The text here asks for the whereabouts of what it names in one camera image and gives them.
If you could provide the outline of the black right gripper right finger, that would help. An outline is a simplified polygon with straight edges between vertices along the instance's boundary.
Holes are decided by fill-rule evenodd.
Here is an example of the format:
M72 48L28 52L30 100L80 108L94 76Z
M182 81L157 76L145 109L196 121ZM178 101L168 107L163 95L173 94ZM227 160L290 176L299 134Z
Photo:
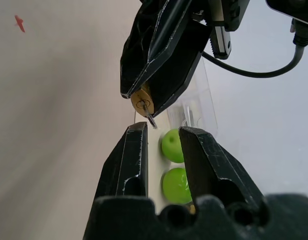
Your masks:
M194 127L179 128L191 197L211 195L227 208L243 204L258 210L263 195L242 164L212 134Z

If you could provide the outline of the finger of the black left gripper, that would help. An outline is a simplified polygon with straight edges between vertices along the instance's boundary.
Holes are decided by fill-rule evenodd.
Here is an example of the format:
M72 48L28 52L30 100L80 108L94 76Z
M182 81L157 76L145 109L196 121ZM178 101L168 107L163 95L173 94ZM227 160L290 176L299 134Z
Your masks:
M184 33L172 56L149 79L154 118L175 103L188 88L210 35L209 31L199 35Z
M182 35L211 32L192 18L193 0L144 0L120 60L120 93L131 98L172 56Z

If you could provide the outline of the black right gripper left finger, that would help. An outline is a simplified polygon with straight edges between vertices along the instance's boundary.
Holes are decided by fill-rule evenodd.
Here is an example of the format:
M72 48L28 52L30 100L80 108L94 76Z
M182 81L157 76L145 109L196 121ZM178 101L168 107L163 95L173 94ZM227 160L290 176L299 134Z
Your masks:
M95 198L103 196L148 196L146 122L128 126L104 162Z

